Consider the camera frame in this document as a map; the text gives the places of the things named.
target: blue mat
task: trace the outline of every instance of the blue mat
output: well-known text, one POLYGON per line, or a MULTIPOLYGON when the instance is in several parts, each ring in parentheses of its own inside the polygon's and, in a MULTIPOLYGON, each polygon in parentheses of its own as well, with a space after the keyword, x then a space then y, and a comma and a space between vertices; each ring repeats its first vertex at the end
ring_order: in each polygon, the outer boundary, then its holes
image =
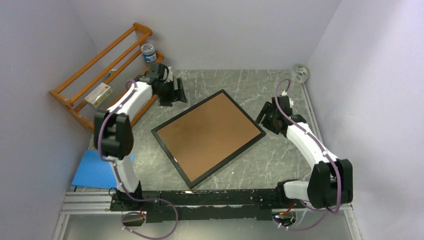
MULTIPOLYGON (((131 162, 134 162, 134 155, 130 157, 131 162)), ((76 170, 72 185, 110 189, 116 188, 117 181, 111 165, 106 161, 102 161, 96 150, 86 150, 79 163, 78 170, 76 170)))

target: black frame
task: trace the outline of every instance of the black frame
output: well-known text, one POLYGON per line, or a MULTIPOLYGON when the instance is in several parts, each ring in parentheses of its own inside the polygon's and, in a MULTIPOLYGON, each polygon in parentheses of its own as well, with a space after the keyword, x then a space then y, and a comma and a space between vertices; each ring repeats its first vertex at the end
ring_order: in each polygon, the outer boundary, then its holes
POLYGON ((210 175, 212 175, 213 173, 215 173, 216 171, 218 171, 220 168, 222 168, 227 163, 229 163, 231 160, 233 160, 235 157, 237 157, 238 155, 240 155, 241 153, 243 153, 245 150, 247 150, 248 148, 250 148, 251 146, 253 146, 253 144, 257 143, 260 139, 262 139, 266 135, 265 131, 243 110, 243 108, 240 105, 237 104, 237 102, 224 89, 221 89, 221 90, 217 91, 216 93, 214 93, 211 96, 203 99, 202 101, 196 103, 195 105, 189 107, 188 109, 184 110, 183 112, 181 112, 180 114, 174 116, 173 118, 169 119, 168 121, 166 121, 166 122, 160 124, 159 126, 153 128, 151 130, 151 133, 153 134, 154 138, 159 143, 160 147, 166 153, 166 155, 168 156, 169 160, 174 165, 174 167, 179 172, 179 174, 181 175, 182 179, 184 179, 185 183, 187 184, 187 186, 190 189, 194 188, 196 185, 198 185, 200 182, 202 182, 203 180, 205 180, 207 177, 209 177, 210 175), (165 127, 166 125, 172 123, 173 121, 181 118, 185 114, 191 112, 195 108, 201 106, 202 104, 206 103, 207 101, 213 99, 214 97, 216 97, 216 96, 218 96, 220 94, 224 94, 243 113, 243 115, 247 119, 250 120, 250 122, 260 131, 260 133, 257 136, 255 136, 252 140, 250 140, 249 142, 247 142, 245 145, 243 145, 242 147, 240 147, 239 149, 237 149, 235 152, 233 152, 232 154, 230 154, 228 157, 226 157, 225 159, 223 159, 222 161, 220 161, 217 165, 215 165, 214 167, 212 167, 211 169, 209 169, 207 172, 205 172, 204 174, 202 174, 201 176, 199 176, 198 178, 196 178, 194 181, 190 181, 190 179, 187 177, 186 173, 180 167, 180 164, 178 164, 178 162, 176 162, 174 160, 174 156, 171 154, 171 152, 169 151, 169 149, 167 148, 167 146, 165 145, 165 143, 162 141, 162 139, 158 135, 157 131, 160 130, 161 128, 165 127))

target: white spool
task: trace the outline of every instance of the white spool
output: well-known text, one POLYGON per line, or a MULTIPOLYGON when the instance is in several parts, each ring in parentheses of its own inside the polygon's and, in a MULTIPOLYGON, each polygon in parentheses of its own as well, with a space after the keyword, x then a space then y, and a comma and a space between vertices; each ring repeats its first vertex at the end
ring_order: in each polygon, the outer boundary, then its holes
POLYGON ((291 67, 291 80, 298 84, 303 84, 311 76, 311 72, 306 65, 303 64, 294 64, 291 67))

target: brown board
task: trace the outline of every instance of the brown board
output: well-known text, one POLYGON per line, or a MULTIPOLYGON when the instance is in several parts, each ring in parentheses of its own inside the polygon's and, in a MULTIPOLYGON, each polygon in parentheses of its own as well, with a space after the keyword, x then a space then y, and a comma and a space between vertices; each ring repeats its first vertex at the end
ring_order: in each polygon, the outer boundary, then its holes
POLYGON ((265 136, 224 90, 151 132, 190 189, 265 136))

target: gray wall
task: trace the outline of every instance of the gray wall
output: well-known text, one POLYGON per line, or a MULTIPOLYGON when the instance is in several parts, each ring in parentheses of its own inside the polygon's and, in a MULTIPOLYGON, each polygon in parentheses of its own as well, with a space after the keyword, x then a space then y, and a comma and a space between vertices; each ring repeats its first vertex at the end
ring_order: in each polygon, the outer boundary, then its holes
POLYGON ((306 63, 340 0, 71 0, 97 50, 134 22, 175 69, 288 69, 306 63))
POLYGON ((342 0, 308 62, 322 137, 354 167, 366 240, 424 238, 423 3, 342 0))
POLYGON ((51 239, 89 135, 48 91, 95 54, 68 0, 1 1, 2 240, 51 239))

